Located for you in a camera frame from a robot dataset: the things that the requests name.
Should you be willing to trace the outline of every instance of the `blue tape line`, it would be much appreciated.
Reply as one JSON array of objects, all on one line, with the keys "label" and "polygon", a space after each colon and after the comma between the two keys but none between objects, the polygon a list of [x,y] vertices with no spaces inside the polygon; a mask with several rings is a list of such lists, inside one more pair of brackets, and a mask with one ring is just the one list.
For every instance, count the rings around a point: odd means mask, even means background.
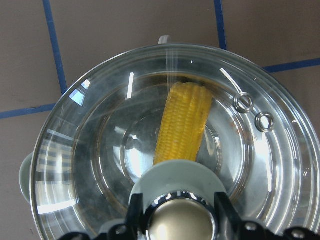
[{"label": "blue tape line", "polygon": [[64,94],[67,91],[68,87],[66,82],[64,66],[62,64],[54,18],[51,11],[50,0],[42,0],[42,1],[43,1],[46,23],[48,25],[48,30],[50,34],[51,46],[52,46],[53,55],[54,55],[55,67],[58,74],[60,90],[61,90],[61,93]]},{"label": "blue tape line", "polygon": [[264,70],[272,74],[277,72],[302,69],[302,68],[314,67],[319,65],[320,65],[320,58],[315,58],[310,60],[295,61],[295,62],[289,62],[289,63],[279,64],[279,65],[266,66],[264,67]]},{"label": "blue tape line", "polygon": [[222,9],[222,0],[214,0],[216,27],[218,30],[219,46],[227,50],[227,38],[225,33],[224,11]]},{"label": "blue tape line", "polygon": [[55,105],[56,105],[55,103],[52,103],[52,104],[42,105],[42,106],[33,107],[33,108],[24,108],[24,109],[12,110],[12,111],[0,112],[0,119],[7,119],[7,118],[13,118],[13,117],[18,117],[23,115],[48,112],[48,111],[51,111]]}]

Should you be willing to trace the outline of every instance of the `tile floor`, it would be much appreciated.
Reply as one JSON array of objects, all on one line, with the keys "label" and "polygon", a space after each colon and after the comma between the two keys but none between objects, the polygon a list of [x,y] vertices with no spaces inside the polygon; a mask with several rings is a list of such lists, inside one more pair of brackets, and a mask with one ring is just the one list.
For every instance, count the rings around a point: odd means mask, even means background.
[{"label": "tile floor", "polygon": [[[97,64],[157,44],[161,35],[171,35],[174,42],[219,47],[222,25],[215,13],[219,0],[43,3],[51,4],[68,87]],[[20,193],[18,173],[50,113],[36,107],[61,97],[43,3],[1,1],[0,239],[39,239],[30,206]],[[320,2],[222,0],[222,7],[229,51],[262,67],[304,60],[316,65],[272,75],[301,104],[320,136]]]}]

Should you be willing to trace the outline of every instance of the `stainless steel pot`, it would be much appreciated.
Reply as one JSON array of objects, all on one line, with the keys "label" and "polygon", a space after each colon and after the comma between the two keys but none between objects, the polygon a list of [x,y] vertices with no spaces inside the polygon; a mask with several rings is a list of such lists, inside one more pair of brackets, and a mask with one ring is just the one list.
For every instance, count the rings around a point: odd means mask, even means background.
[{"label": "stainless steel pot", "polygon": [[105,222],[124,217],[135,182],[153,165],[176,82],[199,83],[214,96],[197,162],[219,177],[239,214],[275,233],[290,226],[319,232],[319,141],[294,98],[240,56],[163,44],[98,65],[54,107],[31,164],[41,237],[93,237]]}]

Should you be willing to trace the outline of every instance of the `yellow corn kernel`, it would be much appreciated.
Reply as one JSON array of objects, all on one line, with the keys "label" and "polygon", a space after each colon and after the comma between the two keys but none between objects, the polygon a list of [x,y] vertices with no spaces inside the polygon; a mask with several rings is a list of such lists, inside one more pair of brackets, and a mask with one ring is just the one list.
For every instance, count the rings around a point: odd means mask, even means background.
[{"label": "yellow corn kernel", "polygon": [[175,83],[166,99],[153,164],[196,161],[212,103],[212,94],[192,82]]}]

